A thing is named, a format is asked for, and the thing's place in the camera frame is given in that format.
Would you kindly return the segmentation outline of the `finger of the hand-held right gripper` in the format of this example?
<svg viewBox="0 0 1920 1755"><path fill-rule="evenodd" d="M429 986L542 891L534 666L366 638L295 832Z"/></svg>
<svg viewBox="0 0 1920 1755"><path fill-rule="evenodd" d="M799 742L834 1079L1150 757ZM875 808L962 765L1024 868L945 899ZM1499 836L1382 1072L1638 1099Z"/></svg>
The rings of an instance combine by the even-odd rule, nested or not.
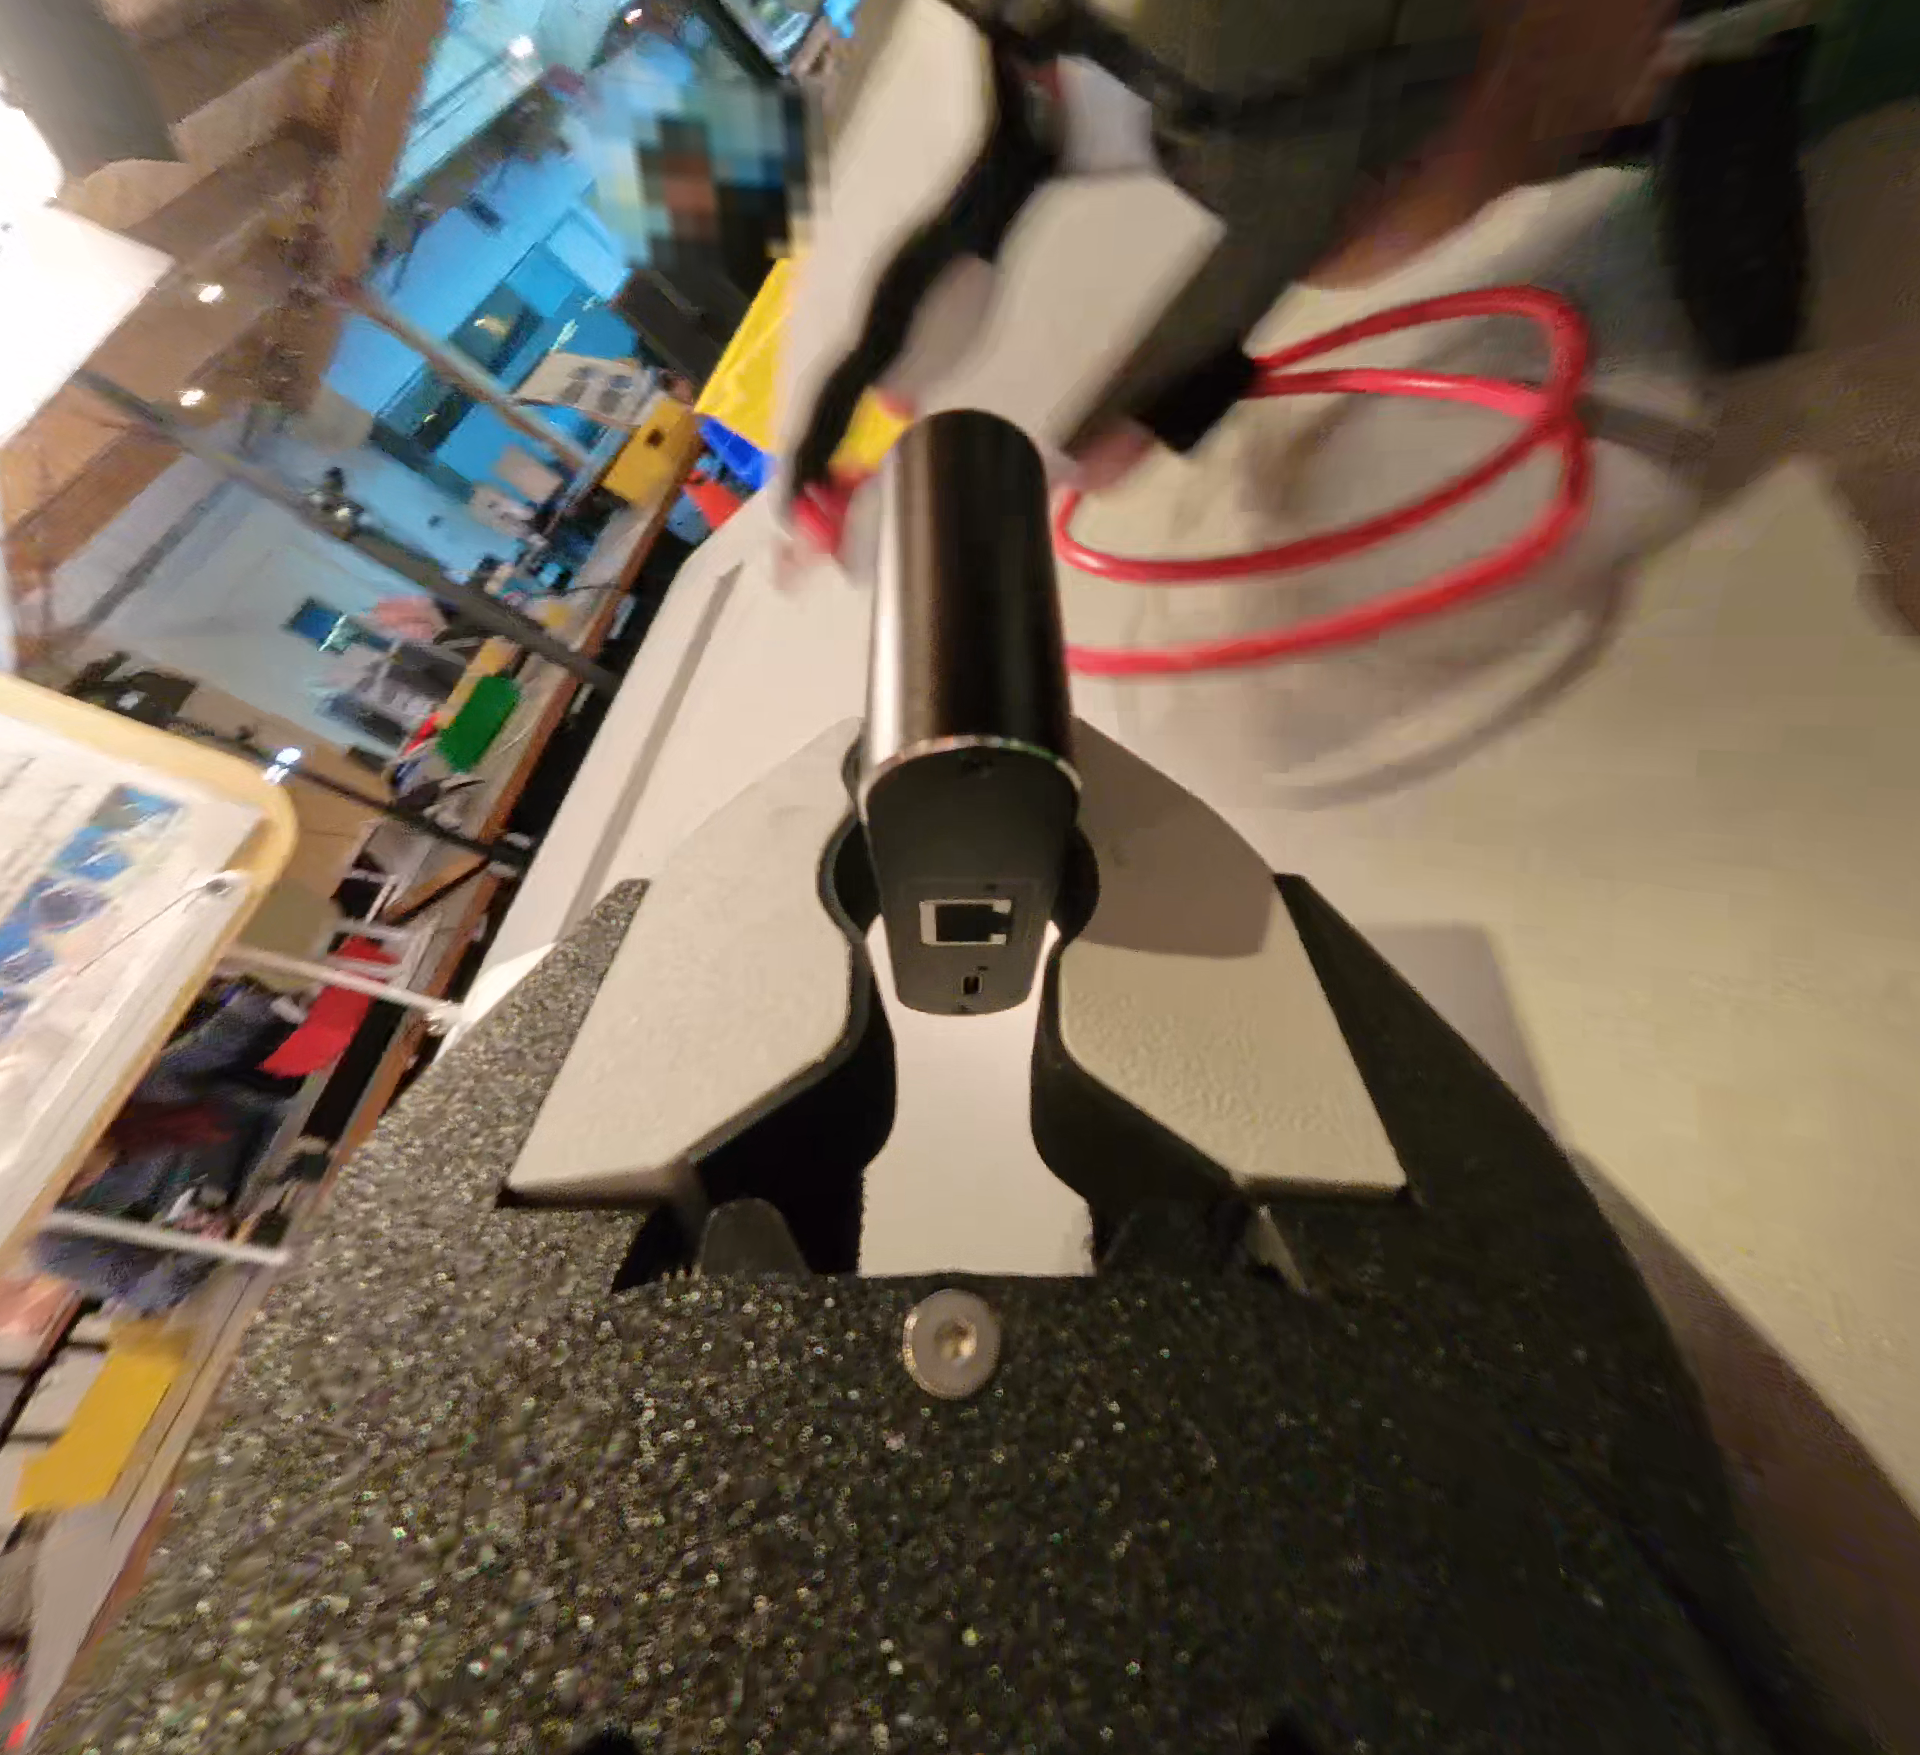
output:
<svg viewBox="0 0 1920 1755"><path fill-rule="evenodd" d="M994 412L1063 470L1221 232L1163 177L1049 181L997 260L959 260L930 288L899 352L899 419Z"/></svg>
<svg viewBox="0 0 1920 1755"><path fill-rule="evenodd" d="M792 564L831 557L841 523L806 515L799 445L853 351L886 264L953 198L994 124L985 34L952 0L902 0L858 81L795 255L781 328L772 510Z"/></svg>

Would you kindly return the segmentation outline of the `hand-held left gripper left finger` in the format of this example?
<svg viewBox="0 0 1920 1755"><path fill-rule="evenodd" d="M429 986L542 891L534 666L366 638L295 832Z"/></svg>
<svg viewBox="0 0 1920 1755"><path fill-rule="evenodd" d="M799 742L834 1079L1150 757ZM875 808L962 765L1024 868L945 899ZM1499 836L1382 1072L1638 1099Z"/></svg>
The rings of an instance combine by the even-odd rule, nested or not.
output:
<svg viewBox="0 0 1920 1755"><path fill-rule="evenodd" d="M715 1148L841 1054L853 952L824 872L852 821L853 734L834 720L646 881L507 1174L514 1203L685 1204Z"/></svg>

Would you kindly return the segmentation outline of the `small yellow box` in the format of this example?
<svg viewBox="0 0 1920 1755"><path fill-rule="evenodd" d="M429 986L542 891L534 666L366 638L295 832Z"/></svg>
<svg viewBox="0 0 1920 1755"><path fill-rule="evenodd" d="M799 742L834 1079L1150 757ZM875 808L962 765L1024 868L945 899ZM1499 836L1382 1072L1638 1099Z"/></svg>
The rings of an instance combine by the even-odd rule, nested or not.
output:
<svg viewBox="0 0 1920 1755"><path fill-rule="evenodd" d="M684 475L702 456L697 409L675 395L654 395L636 421L627 445L606 460L597 493L631 510L668 502Z"/></svg>

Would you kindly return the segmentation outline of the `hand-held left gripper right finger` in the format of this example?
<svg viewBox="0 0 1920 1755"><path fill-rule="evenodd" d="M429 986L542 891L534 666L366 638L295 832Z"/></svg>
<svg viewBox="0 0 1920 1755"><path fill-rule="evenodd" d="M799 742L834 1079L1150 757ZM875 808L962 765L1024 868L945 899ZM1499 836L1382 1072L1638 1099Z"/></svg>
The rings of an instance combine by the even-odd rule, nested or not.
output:
<svg viewBox="0 0 1920 1755"><path fill-rule="evenodd" d="M1088 720L1074 765L1090 909L1044 973L1044 1164L1090 1204L1395 1197L1405 1168L1262 852Z"/></svg>

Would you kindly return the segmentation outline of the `studio light panel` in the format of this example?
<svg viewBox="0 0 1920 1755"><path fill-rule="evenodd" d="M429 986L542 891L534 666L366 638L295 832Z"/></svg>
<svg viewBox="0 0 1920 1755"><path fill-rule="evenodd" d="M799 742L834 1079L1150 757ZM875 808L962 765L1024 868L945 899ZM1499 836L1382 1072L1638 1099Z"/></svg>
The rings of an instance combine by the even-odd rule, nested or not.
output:
<svg viewBox="0 0 1920 1755"><path fill-rule="evenodd" d="M59 188L168 158L150 81L99 0L3 0L3 440L168 274L153 248L59 208Z"/></svg>

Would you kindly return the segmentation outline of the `person's right hand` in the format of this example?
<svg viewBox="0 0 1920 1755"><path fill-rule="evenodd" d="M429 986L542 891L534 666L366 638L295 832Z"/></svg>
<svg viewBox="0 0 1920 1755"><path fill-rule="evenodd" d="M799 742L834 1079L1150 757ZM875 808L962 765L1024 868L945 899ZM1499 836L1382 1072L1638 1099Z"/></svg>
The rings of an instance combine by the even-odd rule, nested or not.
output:
<svg viewBox="0 0 1920 1755"><path fill-rule="evenodd" d="M1427 144L1305 274L1359 288L1410 264L1506 191L1627 124L1657 84L1681 0L1480 0L1480 54Z"/></svg>

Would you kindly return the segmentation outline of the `yellow plastic bin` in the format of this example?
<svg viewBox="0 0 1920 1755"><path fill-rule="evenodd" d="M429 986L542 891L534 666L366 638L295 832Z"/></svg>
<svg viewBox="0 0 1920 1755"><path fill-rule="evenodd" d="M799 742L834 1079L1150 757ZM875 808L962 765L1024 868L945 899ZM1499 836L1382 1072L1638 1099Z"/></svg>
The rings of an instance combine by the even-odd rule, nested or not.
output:
<svg viewBox="0 0 1920 1755"><path fill-rule="evenodd" d="M727 342L712 375L705 378L697 402L693 405L705 415L721 419L735 432L745 436L769 453L774 460L774 425L777 425L777 398L781 398L781 344L785 324L785 305L792 291L792 260L781 255L765 279L759 281L755 301L750 305L742 322L735 328ZM871 473L882 465L886 453L905 432L905 412L869 393L853 421L845 430L842 445L834 453L836 470L863 470Z"/></svg>

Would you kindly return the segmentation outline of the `red plastic bin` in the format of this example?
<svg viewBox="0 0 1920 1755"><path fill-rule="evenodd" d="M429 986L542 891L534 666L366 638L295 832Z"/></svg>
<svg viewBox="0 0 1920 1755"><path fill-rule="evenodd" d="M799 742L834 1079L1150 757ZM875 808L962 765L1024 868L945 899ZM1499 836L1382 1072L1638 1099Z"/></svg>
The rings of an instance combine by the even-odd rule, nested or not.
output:
<svg viewBox="0 0 1920 1755"><path fill-rule="evenodd" d="M355 989L324 986L307 1002L301 1022L260 1060L255 1072L288 1083L331 1072L358 1036L373 1006L376 999Z"/></svg>

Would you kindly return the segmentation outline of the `yellow paper sheet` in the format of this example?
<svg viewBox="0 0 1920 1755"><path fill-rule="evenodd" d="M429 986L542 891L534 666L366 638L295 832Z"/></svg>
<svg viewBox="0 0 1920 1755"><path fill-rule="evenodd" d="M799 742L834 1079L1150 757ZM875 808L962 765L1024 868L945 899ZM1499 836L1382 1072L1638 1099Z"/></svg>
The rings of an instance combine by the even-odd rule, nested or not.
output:
<svg viewBox="0 0 1920 1755"><path fill-rule="evenodd" d="M13 1515L59 1515L109 1500L157 1409L188 1368L191 1335L133 1321L109 1339L106 1362L64 1429L30 1459L13 1486Z"/></svg>

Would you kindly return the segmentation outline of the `black ethernet port adapter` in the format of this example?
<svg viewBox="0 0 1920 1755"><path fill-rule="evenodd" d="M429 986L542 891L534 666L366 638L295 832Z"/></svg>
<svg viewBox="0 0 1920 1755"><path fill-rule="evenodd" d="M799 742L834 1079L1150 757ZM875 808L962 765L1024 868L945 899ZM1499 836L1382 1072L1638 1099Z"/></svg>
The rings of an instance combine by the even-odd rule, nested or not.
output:
<svg viewBox="0 0 1920 1755"><path fill-rule="evenodd" d="M881 475L853 808L899 1002L1017 1009L1080 814L1044 470L1020 425L942 409Z"/></svg>

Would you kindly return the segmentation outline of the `green plastic bin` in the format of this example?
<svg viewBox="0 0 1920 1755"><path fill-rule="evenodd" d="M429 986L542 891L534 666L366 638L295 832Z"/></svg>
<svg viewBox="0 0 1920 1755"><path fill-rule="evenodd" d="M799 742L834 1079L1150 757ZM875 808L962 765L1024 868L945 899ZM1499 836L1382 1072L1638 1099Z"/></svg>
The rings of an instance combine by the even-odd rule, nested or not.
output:
<svg viewBox="0 0 1920 1755"><path fill-rule="evenodd" d="M470 775L490 755L499 734L509 727L522 703L522 685L513 674L492 671L470 681L442 713L432 730L432 752L456 775Z"/></svg>

